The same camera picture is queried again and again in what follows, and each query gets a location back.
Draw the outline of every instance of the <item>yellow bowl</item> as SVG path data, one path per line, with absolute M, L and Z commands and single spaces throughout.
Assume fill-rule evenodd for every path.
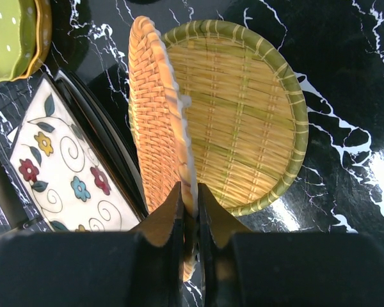
M 12 81 L 27 79 L 34 74 L 44 63 L 51 46 L 51 6 L 49 0 L 35 0 L 37 10 L 36 27 L 36 53 L 31 59 L 27 70 Z

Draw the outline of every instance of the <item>green basket rim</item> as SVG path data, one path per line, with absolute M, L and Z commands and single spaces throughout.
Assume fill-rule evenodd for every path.
M 264 61 L 285 90 L 295 120 L 296 136 L 285 173 L 263 197 L 247 205 L 227 209 L 234 216 L 242 216 L 266 208 L 283 195 L 297 177 L 308 143 L 307 106 L 297 77 L 283 56 L 265 38 L 243 26 L 222 20 L 196 20 L 171 29 L 162 36 L 162 41 L 169 50 L 184 40 L 210 36 L 241 43 Z

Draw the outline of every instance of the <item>wicker basket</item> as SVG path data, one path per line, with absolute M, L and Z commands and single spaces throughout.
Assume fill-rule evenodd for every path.
M 161 34 L 147 17 L 135 19 L 129 37 L 131 127 L 148 210 L 164 202 L 176 182 L 188 216 L 184 229 L 184 280 L 195 266 L 198 184 L 184 108 Z
M 199 182 L 235 216 L 270 205 L 296 178 L 308 118 L 298 80 L 263 37 L 220 20 L 163 36 L 186 110 Z

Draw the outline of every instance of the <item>flower design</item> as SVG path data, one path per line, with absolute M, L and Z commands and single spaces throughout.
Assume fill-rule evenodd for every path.
M 102 192 L 104 192 L 105 195 L 109 195 L 109 192 L 111 190 L 107 176 L 105 176 L 103 171 L 100 171 L 98 167 L 90 168 L 90 171 L 92 175 L 94 176 L 94 183 L 95 185 L 102 189 Z
M 20 159 L 19 172 L 23 175 L 25 181 L 37 181 L 37 175 L 40 173 L 38 168 L 36 168 L 30 159 L 22 160 Z
M 78 225 L 78 229 L 76 229 L 76 232 L 90 232 L 89 230 L 85 229 L 83 225 Z
M 51 146 L 51 140 L 47 136 L 44 135 L 43 132 L 39 132 L 36 136 L 34 136 L 35 140 L 38 143 L 39 149 L 41 149 L 46 156 L 50 156 L 54 152 Z
M 90 192 L 86 190 L 85 183 L 77 176 L 74 176 L 74 179 L 71 181 L 71 187 L 74 190 L 76 198 L 79 198 L 84 202 L 86 202 L 88 198 L 91 198 Z

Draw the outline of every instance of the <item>stacked bowl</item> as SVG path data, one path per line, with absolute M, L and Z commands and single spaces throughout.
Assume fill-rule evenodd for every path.
M 0 0 L 0 82 L 27 79 L 51 46 L 49 0 Z

